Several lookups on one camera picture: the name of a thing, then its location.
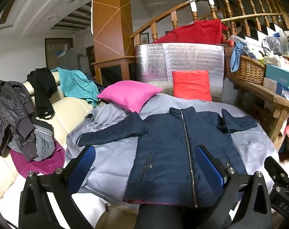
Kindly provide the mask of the black garment on sofa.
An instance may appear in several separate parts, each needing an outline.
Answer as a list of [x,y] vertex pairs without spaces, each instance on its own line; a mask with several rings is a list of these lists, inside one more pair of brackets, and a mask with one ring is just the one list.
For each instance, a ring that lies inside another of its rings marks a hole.
[[36,114],[49,120],[55,115],[50,98],[57,91],[56,81],[49,68],[37,68],[27,75],[27,81],[34,89]]

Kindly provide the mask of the red blanket on railing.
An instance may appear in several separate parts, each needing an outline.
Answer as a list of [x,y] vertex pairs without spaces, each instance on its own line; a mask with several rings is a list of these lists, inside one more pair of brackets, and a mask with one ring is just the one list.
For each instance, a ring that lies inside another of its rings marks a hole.
[[154,43],[221,44],[225,41],[223,31],[229,31],[229,29],[220,19],[195,21],[189,25],[177,27]]

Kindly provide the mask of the pink pillow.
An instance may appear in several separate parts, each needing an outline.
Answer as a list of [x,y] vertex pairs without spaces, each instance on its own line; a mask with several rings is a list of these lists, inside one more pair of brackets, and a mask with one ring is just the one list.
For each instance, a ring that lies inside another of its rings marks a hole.
[[114,102],[130,112],[139,113],[144,104],[162,90],[151,84],[125,80],[106,87],[97,98]]

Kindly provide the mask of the magenta garment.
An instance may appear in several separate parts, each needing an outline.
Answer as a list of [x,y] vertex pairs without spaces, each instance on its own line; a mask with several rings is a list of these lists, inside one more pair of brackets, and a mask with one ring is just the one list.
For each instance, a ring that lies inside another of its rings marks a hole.
[[40,162],[32,160],[27,162],[22,154],[10,149],[10,155],[18,173],[27,178],[30,171],[48,175],[52,174],[57,168],[62,168],[65,163],[65,150],[56,139],[54,139],[54,144],[56,147],[54,153]]

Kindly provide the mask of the dark grey puffer jacket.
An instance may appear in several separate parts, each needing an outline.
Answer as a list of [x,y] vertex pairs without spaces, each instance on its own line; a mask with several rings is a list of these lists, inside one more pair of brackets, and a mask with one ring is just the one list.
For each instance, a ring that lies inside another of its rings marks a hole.
[[0,156],[14,139],[23,151],[35,148],[35,126],[30,117],[35,112],[25,86],[16,81],[0,80]]

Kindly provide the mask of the cream leather sofa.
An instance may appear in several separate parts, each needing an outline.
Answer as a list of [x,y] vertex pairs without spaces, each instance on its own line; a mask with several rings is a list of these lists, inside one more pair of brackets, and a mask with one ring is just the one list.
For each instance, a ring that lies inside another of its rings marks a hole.
[[29,171],[52,174],[65,163],[66,136],[90,112],[83,99],[67,97],[57,73],[43,81],[51,115],[38,116],[33,83],[0,80],[0,200],[18,177]]

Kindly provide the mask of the wooden stair railing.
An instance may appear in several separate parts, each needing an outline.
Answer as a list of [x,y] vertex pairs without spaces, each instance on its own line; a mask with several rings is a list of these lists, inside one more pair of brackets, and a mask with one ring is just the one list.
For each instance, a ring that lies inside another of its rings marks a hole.
[[281,0],[188,0],[151,19],[131,34],[135,45],[140,44],[140,36],[150,31],[153,41],[158,36],[157,24],[169,19],[172,28],[181,25],[179,14],[187,10],[187,22],[220,19],[229,28],[229,34],[240,32],[250,37],[254,30],[267,33],[267,30],[280,27],[289,30],[289,13]]

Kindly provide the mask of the silver foil insulation panel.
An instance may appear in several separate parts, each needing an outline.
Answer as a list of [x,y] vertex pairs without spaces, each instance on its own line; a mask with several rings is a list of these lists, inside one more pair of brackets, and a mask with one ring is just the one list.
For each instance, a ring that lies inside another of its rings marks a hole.
[[136,46],[139,79],[173,94],[172,71],[206,70],[212,101],[223,94],[224,48],[211,44],[164,43]]

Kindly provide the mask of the navy blue zip jacket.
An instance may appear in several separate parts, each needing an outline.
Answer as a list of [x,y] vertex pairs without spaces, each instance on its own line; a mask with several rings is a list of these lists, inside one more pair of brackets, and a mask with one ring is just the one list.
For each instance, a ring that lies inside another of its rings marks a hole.
[[137,137],[138,144],[123,200],[130,204],[163,204],[211,207],[221,196],[209,185],[199,167],[197,147],[239,173],[246,173],[232,133],[255,128],[248,116],[197,112],[193,107],[170,108],[167,113],[142,119],[138,113],[97,132],[81,135],[79,146],[101,145]]

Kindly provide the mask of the wooden side table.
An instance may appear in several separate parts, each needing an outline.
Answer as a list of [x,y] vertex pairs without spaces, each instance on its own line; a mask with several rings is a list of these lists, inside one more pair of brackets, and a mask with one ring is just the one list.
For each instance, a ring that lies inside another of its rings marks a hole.
[[263,130],[280,149],[284,142],[281,129],[289,121],[289,101],[264,86],[230,77],[237,90],[235,105],[259,121]]

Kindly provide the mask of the red-orange pillow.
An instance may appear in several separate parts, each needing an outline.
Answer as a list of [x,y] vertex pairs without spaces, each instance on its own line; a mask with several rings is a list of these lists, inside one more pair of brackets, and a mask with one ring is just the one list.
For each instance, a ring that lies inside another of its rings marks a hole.
[[172,71],[172,80],[174,97],[212,101],[207,70]]

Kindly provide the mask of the teal garment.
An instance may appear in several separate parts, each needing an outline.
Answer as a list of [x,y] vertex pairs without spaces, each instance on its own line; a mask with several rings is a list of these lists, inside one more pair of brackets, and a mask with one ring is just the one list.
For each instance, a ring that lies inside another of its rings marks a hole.
[[59,73],[60,89],[66,97],[83,99],[93,108],[98,106],[98,87],[82,71],[57,67],[51,72]]

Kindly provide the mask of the grey knitted sweater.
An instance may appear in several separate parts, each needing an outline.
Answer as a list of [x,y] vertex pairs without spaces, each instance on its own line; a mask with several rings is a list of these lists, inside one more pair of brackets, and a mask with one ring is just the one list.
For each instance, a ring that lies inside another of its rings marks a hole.
[[28,149],[21,151],[14,139],[9,143],[9,148],[22,154],[28,162],[32,160],[40,162],[49,158],[56,149],[52,129],[35,125],[34,135],[35,148],[31,145]]

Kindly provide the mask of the light blue cloth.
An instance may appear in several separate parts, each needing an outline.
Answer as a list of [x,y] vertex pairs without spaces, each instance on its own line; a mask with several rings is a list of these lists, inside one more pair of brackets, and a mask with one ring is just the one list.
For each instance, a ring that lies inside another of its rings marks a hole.
[[257,60],[256,56],[250,51],[248,45],[244,42],[237,42],[233,48],[230,59],[230,72],[237,72],[239,69],[240,57],[248,56],[251,59]]

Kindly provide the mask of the wicker basket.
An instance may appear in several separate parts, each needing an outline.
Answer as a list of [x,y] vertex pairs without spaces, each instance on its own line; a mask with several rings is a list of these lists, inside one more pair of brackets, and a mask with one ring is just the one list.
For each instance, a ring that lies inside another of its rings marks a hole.
[[241,56],[239,60],[239,69],[236,72],[230,70],[231,55],[225,54],[225,63],[227,77],[236,77],[238,79],[254,83],[257,85],[263,85],[266,65],[260,61],[254,60],[248,56]]

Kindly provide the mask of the grey bed sheet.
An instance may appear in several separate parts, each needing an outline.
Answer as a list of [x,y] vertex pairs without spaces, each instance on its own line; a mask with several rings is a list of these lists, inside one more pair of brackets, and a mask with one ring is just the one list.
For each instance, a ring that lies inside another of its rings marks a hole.
[[[248,116],[235,106],[202,100],[185,100],[166,94],[153,96],[138,113],[142,119],[153,114],[167,113],[170,108],[186,109],[193,107],[197,112],[211,111],[221,113],[227,110],[233,117]],[[77,157],[85,146],[79,146],[78,141],[84,133],[97,132],[124,120],[132,114],[114,103],[104,104],[92,109],[85,119],[68,134],[66,138],[66,159],[70,161]],[[271,139],[258,124],[255,128],[235,132],[231,135],[234,146],[240,153],[246,173],[252,175],[262,172],[267,187],[271,188],[273,181],[264,168],[267,157],[278,159],[278,153]],[[86,176],[84,186],[111,204],[117,206],[135,207],[123,200],[127,181],[136,156],[138,139],[135,136],[101,145],[91,145],[95,148],[95,160]]]

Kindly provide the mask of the teal cardboard box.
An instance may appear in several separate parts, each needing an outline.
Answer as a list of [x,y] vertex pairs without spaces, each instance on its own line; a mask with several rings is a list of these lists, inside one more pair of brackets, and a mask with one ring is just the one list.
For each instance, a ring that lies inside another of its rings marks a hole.
[[289,71],[267,64],[265,77],[277,81],[289,89]]

